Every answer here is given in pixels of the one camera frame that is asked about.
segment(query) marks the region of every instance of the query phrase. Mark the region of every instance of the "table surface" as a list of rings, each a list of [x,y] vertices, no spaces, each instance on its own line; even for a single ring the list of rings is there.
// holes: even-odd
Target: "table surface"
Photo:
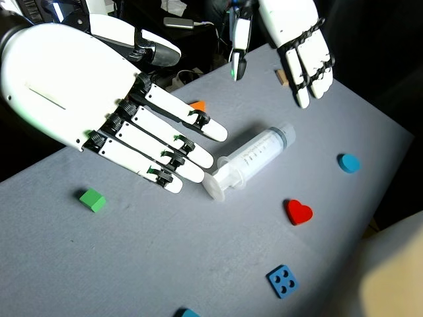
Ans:
[[[241,191],[211,199],[185,181],[178,195],[97,156],[66,148],[0,184],[0,316],[315,316],[401,163],[413,136],[338,82],[308,109],[295,105],[263,46],[244,79],[229,65],[176,91],[206,100],[224,143],[175,123],[228,155],[263,129],[290,122],[297,141]],[[340,153],[362,169],[343,172]],[[97,214],[78,200],[94,188]],[[311,206],[298,227],[286,199]],[[299,289],[277,298],[266,274],[288,265]]]

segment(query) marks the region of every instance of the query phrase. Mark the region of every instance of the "red heart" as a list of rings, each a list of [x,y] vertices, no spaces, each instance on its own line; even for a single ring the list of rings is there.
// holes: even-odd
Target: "red heart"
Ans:
[[[313,210],[298,200],[290,200],[286,204],[286,213],[294,226],[306,223],[313,216]]]

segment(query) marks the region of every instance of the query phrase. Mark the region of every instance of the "plastic syringe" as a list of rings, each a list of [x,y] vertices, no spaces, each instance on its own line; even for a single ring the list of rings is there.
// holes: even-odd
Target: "plastic syringe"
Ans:
[[[270,127],[244,144],[228,157],[217,160],[217,171],[207,174],[202,182],[216,200],[225,200],[228,187],[241,190],[247,181],[295,141],[295,130],[289,123]]]

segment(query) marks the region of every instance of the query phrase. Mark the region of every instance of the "green cube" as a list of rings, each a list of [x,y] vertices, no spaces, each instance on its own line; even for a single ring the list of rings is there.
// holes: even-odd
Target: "green cube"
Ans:
[[[102,209],[102,207],[106,203],[106,199],[104,198],[104,196],[101,196],[100,193],[96,192],[92,188],[87,190],[85,194],[83,194],[81,198],[79,198],[79,200],[81,201],[81,203],[86,205],[95,213]]]

